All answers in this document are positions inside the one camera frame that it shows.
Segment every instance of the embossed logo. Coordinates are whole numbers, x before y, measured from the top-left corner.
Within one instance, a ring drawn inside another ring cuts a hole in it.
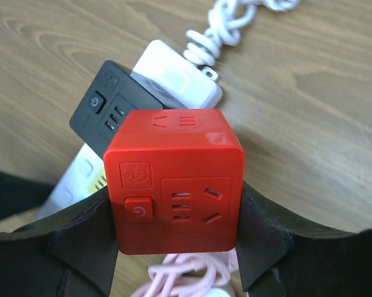
[[[112,71],[107,70],[105,76],[100,81],[100,86],[105,88],[106,92],[111,93],[117,87],[118,82],[118,77]]]
[[[121,163],[119,168],[124,189],[147,189],[152,187],[150,163]]]

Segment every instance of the wooden table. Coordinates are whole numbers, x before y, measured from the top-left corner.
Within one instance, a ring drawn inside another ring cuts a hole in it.
[[[213,3],[0,0],[0,170],[56,182],[82,144],[69,118],[101,64],[132,68],[154,39],[181,53]],[[372,0],[260,8],[242,34],[215,70],[219,108],[247,153],[245,180],[316,222],[371,228]],[[129,296],[158,260],[120,256],[112,295]]]

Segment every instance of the red power strip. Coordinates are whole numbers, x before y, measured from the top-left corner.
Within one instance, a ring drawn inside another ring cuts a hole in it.
[[[132,111],[103,161],[121,252],[235,247],[245,155],[219,110]]]

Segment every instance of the white cable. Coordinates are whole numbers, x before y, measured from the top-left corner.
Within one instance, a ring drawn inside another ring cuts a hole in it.
[[[208,12],[209,28],[201,34],[194,30],[186,32],[191,39],[183,56],[195,66],[213,66],[220,56],[223,45],[237,45],[241,40],[240,28],[252,22],[256,15],[257,6],[283,12],[294,9],[300,0],[217,0],[215,6]],[[235,19],[235,13],[245,6],[245,13]]]
[[[205,274],[202,277],[185,275],[203,270]],[[152,281],[131,297],[231,297],[235,294],[228,285],[231,273],[237,270],[235,249],[229,252],[168,254],[162,265],[149,268]]]

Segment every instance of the white power strip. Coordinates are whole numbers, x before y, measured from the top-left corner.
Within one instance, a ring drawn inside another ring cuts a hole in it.
[[[103,186],[106,186],[103,161],[87,144],[84,144],[41,207],[36,220],[87,198]]]

